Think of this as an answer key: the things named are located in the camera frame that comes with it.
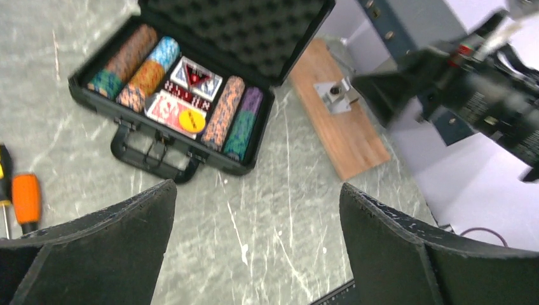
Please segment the red black all-in triangle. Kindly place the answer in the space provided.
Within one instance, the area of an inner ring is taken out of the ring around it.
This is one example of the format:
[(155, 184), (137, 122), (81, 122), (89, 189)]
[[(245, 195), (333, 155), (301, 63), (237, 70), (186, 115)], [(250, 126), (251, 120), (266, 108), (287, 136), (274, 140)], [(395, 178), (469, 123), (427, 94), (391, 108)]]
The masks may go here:
[(186, 81), (189, 88), (205, 83), (211, 78), (210, 72), (195, 64), (185, 64)]

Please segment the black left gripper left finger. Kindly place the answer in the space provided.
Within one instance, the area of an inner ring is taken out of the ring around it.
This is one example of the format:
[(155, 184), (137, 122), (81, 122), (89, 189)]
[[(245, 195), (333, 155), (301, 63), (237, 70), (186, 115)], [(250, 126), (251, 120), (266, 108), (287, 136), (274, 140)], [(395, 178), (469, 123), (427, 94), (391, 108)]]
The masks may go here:
[(57, 226), (1, 240), (2, 304), (149, 304), (177, 187), (163, 181)]

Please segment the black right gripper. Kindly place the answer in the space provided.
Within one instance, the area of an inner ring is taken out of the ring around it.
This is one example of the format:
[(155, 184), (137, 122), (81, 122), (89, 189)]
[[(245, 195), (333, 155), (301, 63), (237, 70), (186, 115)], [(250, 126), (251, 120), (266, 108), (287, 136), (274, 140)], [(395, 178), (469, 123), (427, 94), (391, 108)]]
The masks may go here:
[(527, 164), (521, 180), (535, 182), (538, 71), (526, 67), (508, 43), (521, 21), (499, 29), (509, 15), (498, 10), (466, 36), (412, 51), (395, 60), (394, 70), (356, 75), (351, 85), (384, 127), (413, 97), (429, 93), (422, 119), (448, 109)]

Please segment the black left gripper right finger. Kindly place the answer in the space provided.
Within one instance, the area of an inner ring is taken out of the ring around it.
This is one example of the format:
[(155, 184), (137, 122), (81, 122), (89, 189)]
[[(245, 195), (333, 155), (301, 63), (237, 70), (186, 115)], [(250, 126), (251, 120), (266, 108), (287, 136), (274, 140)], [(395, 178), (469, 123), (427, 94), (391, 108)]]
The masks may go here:
[(359, 304), (537, 304), (538, 253), (449, 233), (342, 185)]

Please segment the yellow big blind button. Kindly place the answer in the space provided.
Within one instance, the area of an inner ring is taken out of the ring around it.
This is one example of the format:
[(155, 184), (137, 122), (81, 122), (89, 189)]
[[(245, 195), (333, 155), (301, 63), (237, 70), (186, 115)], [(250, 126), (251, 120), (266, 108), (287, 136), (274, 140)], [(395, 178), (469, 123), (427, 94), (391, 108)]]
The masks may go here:
[(183, 130), (189, 133), (198, 134), (204, 131), (206, 119), (202, 113), (196, 110), (187, 109), (179, 114), (179, 125)]

